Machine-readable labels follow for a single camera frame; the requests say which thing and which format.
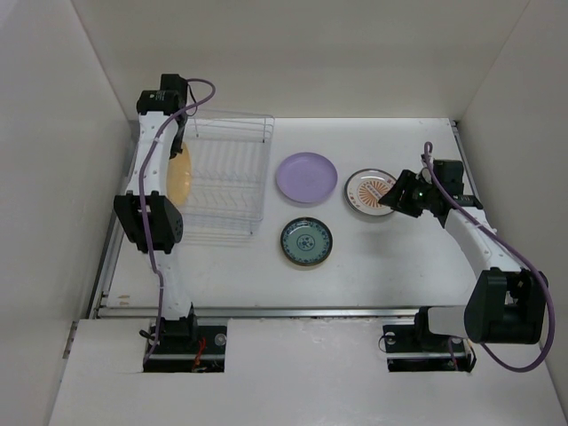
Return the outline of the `white plate orange sunburst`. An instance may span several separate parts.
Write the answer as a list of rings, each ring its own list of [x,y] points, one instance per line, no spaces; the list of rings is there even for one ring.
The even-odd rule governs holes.
[[[381,204],[382,197],[396,184],[396,178],[380,169],[362,169],[352,173],[343,185],[346,205],[358,219],[375,221],[394,214]]]

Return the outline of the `yellow plastic plate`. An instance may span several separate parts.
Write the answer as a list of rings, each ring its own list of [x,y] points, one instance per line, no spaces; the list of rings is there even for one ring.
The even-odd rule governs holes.
[[[185,204],[193,180],[189,148],[185,142],[181,148],[182,152],[169,160],[167,172],[167,196],[176,207]]]

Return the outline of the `purple plastic plate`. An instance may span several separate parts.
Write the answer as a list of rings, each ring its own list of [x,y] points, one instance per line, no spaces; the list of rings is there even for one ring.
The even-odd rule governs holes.
[[[325,156],[312,152],[292,154],[276,169],[276,185],[291,201],[316,204],[335,190],[338,173]]]

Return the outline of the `teal blue floral plate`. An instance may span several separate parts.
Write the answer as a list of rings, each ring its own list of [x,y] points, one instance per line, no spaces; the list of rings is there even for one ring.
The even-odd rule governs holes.
[[[327,260],[334,245],[325,223],[315,217],[298,217],[280,233],[280,248],[285,258],[301,267],[313,267]]]

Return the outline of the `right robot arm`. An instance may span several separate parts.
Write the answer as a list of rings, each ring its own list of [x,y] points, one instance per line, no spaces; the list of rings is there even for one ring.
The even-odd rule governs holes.
[[[422,307],[411,327],[413,343],[424,350],[443,336],[474,343],[537,343],[545,314],[544,279],[496,240],[479,199],[463,192],[461,162],[436,161],[433,169],[437,182],[428,169],[403,170],[380,201],[410,217],[429,211],[456,241],[477,282],[465,305]]]

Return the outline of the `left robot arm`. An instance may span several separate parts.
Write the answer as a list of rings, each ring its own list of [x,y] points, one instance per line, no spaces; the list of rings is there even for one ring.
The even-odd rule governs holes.
[[[156,322],[142,332],[148,343],[147,358],[166,348],[169,321],[175,324],[168,341],[176,350],[190,351],[199,339],[198,329],[186,322],[192,303],[174,268],[174,247],[183,236],[183,218],[167,195],[170,162],[187,157],[182,142],[188,92],[187,80],[177,74],[163,74],[158,89],[141,92],[136,104],[139,135],[134,168],[126,189],[114,198],[114,213],[125,236],[147,256],[158,278]]]

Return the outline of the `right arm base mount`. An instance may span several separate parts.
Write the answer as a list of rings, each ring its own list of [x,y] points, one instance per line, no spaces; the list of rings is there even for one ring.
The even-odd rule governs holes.
[[[460,337],[427,334],[419,336],[414,325],[386,324],[378,342],[386,355],[390,373],[471,373],[477,354]]]

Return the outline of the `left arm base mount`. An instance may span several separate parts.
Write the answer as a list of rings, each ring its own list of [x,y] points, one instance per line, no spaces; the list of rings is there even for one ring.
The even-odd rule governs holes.
[[[160,342],[142,361],[144,373],[223,373],[227,347],[227,323],[187,324],[163,321]]]

